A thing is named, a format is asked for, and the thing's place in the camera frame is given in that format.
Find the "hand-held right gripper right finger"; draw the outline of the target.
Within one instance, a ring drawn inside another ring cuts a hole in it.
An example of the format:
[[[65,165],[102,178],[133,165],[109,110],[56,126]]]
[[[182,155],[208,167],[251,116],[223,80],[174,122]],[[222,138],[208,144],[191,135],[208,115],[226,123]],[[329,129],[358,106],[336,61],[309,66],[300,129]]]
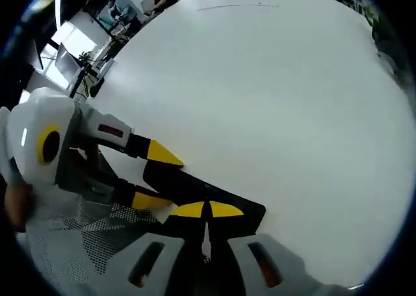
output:
[[[252,232],[246,213],[209,203],[211,259],[220,295],[327,295],[328,286],[306,271],[303,260],[266,234]]]

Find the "person's left hand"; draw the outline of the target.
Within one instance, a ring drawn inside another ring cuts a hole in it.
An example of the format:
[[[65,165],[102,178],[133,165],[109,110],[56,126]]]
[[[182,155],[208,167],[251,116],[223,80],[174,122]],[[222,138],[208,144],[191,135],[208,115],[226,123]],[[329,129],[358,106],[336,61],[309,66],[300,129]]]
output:
[[[24,233],[31,210],[33,186],[27,183],[7,185],[5,190],[5,211],[15,231]]]

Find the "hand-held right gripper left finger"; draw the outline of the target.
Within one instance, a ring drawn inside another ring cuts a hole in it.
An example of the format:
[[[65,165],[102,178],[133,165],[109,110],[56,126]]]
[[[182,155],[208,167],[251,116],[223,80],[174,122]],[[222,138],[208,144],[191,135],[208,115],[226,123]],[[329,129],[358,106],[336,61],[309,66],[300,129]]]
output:
[[[107,266],[107,295],[193,295],[203,260],[205,202],[179,206],[163,227],[115,254]]]

